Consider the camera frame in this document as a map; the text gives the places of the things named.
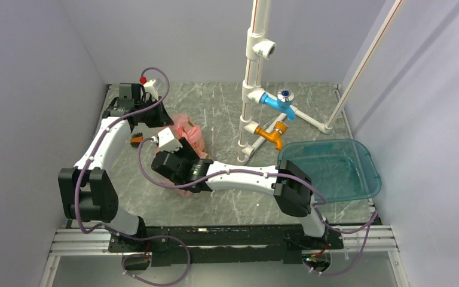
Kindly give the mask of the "pink plastic bag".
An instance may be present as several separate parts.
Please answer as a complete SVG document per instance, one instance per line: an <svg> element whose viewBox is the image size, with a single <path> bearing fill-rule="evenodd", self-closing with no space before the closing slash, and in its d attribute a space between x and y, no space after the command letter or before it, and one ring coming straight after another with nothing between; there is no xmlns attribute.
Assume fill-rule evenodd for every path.
<svg viewBox="0 0 459 287"><path fill-rule="evenodd" d="M198 154L198 156L201 158L201 160L210 158L210 156L206 152L206 144L203 139L201 126L194 124L189 116L187 116L186 114L174 115L173 125L168 127L172 130L174 136L178 140L182 137L185 137L187 141L190 143L190 145L193 147L195 152ZM162 176L160 182L165 185L174 185L172 182L170 182L168 179Z"/></svg>

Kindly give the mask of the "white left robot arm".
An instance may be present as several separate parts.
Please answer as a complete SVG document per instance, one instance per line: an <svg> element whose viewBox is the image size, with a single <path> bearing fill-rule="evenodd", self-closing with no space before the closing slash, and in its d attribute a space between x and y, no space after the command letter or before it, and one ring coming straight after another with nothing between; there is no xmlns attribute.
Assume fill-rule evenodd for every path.
<svg viewBox="0 0 459 287"><path fill-rule="evenodd" d="M88 150L73 167L58 175L62 206L68 219L95 221L124 237L133 251L148 242L144 220L120 207L109 170L133 129L173 124L158 95L159 80L141 79L140 83L121 83L118 96L102 112L100 128Z"/></svg>

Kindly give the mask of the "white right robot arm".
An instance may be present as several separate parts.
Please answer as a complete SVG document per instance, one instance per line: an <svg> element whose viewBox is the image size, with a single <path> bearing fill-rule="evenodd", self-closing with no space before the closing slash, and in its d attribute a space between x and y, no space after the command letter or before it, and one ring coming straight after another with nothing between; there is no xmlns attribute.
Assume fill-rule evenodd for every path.
<svg viewBox="0 0 459 287"><path fill-rule="evenodd" d="M320 248L329 234L324 217L314 211L317 199L326 199L312 186L310 177L289 160L278 166L240 167L202 159L188 142L153 136L157 145L151 169L171 182L172 189L200 193L219 190L245 190L271 196L281 212L297 218L306 242Z"/></svg>

